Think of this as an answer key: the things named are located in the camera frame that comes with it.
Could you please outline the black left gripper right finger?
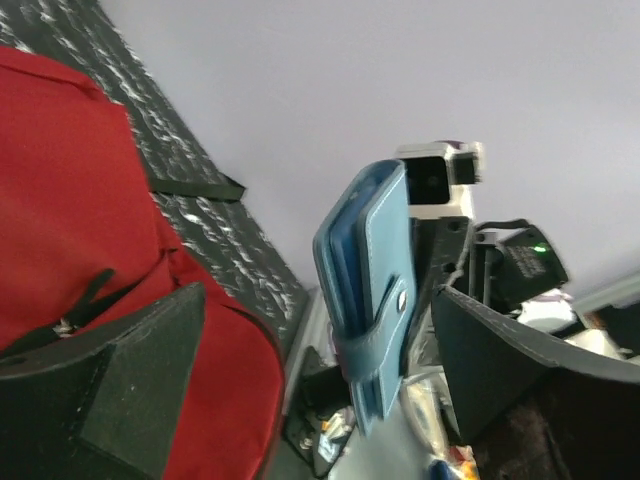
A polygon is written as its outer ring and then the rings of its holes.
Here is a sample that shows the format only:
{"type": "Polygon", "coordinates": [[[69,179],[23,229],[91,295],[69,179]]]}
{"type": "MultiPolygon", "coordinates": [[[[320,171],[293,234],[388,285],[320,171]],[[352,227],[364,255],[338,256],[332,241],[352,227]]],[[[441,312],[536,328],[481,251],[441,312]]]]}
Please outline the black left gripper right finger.
{"type": "Polygon", "coordinates": [[[432,319],[460,438],[483,479],[636,479],[639,368],[451,288],[432,319]]]}

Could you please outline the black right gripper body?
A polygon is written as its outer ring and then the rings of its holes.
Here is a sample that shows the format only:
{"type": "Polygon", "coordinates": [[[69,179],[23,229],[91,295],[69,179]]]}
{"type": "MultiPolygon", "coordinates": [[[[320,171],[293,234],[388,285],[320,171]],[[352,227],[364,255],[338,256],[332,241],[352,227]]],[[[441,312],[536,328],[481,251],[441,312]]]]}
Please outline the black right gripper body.
{"type": "Polygon", "coordinates": [[[431,300],[440,285],[452,286],[487,305],[491,297],[491,248],[495,241],[478,233],[466,216],[411,220],[417,301],[407,334],[409,360],[439,358],[431,319],[431,300]]]}

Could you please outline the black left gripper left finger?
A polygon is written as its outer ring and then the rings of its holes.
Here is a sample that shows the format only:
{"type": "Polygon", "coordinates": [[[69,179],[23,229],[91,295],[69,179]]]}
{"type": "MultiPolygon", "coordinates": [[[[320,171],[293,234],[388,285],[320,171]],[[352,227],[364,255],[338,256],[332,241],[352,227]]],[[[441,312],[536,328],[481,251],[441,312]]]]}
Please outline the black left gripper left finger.
{"type": "Polygon", "coordinates": [[[160,479],[204,325],[199,283],[1,361],[4,479],[160,479]]]}

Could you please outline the red student backpack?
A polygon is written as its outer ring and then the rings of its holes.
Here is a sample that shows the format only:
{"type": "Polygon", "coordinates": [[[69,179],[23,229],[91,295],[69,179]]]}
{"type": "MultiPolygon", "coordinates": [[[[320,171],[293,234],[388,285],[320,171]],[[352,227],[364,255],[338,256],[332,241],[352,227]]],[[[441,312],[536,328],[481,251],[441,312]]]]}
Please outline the red student backpack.
{"type": "Polygon", "coordinates": [[[1,50],[1,343],[68,321],[98,290],[125,297],[103,325],[192,282],[202,340],[177,426],[170,479],[259,479],[279,432],[284,371],[263,323],[183,246],[151,198],[125,108],[86,75],[1,50]]]}

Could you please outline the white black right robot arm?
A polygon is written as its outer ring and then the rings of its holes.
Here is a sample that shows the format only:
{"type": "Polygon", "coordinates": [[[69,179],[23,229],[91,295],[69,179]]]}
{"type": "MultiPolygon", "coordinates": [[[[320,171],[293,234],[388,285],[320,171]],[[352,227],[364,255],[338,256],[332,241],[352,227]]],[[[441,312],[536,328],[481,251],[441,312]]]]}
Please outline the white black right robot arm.
{"type": "Polygon", "coordinates": [[[551,242],[525,219],[413,219],[411,235],[418,298],[404,346],[409,368],[439,362],[431,319],[437,287],[452,286],[513,317],[523,303],[568,282],[551,242]]]}

